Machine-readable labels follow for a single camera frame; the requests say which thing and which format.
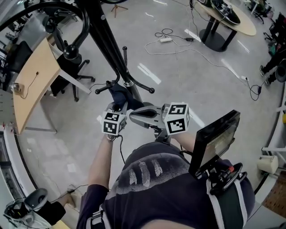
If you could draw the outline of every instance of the white cylinder object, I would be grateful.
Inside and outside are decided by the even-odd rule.
[[[262,155],[257,161],[258,169],[274,174],[278,168],[277,156],[266,156]]]

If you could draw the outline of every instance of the round table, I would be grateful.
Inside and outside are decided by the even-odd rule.
[[[250,18],[235,5],[227,1],[225,2],[232,5],[233,11],[240,19],[240,25],[233,25],[226,20],[222,20],[221,14],[214,8],[207,7],[199,2],[195,4],[195,7],[199,6],[208,15],[210,15],[210,20],[206,29],[200,31],[199,37],[207,47],[217,52],[224,52],[237,32],[248,36],[254,36],[256,34],[256,28]],[[226,40],[216,32],[216,29],[220,23],[226,25],[229,29],[231,29],[231,34]]]

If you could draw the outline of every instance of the monitor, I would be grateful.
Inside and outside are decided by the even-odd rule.
[[[232,110],[225,116],[199,130],[196,135],[191,175],[198,177],[214,167],[214,163],[229,149],[240,120],[240,112]]]

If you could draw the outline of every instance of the curved wooden desk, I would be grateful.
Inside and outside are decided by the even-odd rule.
[[[32,55],[29,57],[21,72],[15,80],[16,83],[24,85],[22,96],[13,92],[14,110],[18,133],[21,134],[24,129],[48,131],[56,133],[55,128],[43,129],[35,127],[26,127],[27,122],[32,115],[33,110],[51,83],[60,75],[62,78],[71,82],[86,93],[91,91],[76,79],[62,70],[54,57],[50,45],[46,38],[38,45]]]
[[[223,52],[227,49],[227,46],[237,32],[248,36],[256,35],[256,28],[250,18],[235,5],[229,3],[228,1],[225,2],[232,5],[233,11],[240,19],[240,25],[233,25],[225,20],[222,20],[222,16],[214,8],[206,7],[199,2],[195,4],[195,7],[198,6],[200,9],[210,15],[210,21],[206,29],[200,31],[199,37],[207,47],[218,52]],[[220,23],[226,25],[232,30],[231,34],[226,40],[220,34],[216,33],[216,29]]]

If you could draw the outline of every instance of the person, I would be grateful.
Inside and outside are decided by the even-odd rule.
[[[263,65],[260,66],[260,74],[261,76],[264,76],[266,73],[268,73],[272,68],[278,66],[280,62],[286,58],[286,45],[282,45],[279,50],[274,54],[274,56],[271,58],[271,60],[266,64],[265,67]],[[265,84],[270,85],[276,80],[275,71],[266,79]]]
[[[33,216],[33,220],[30,223],[13,220],[15,226],[20,229],[46,229],[55,225],[65,215],[64,206],[66,204],[69,204],[72,208],[76,207],[73,199],[74,196],[72,196],[75,189],[73,185],[70,185],[68,191],[61,195],[55,202],[50,203],[47,201],[39,210],[29,212],[28,214]]]
[[[172,138],[193,151],[195,138],[189,133],[172,135]],[[90,167],[78,229],[86,228],[88,218],[100,205],[112,229],[218,228],[206,192],[206,178],[196,180],[188,173],[189,162],[179,153],[179,148],[152,142],[134,150],[109,191],[112,147],[113,142],[104,136]],[[227,160],[218,163],[226,168],[230,166]],[[255,196],[247,178],[240,184],[249,217]]]

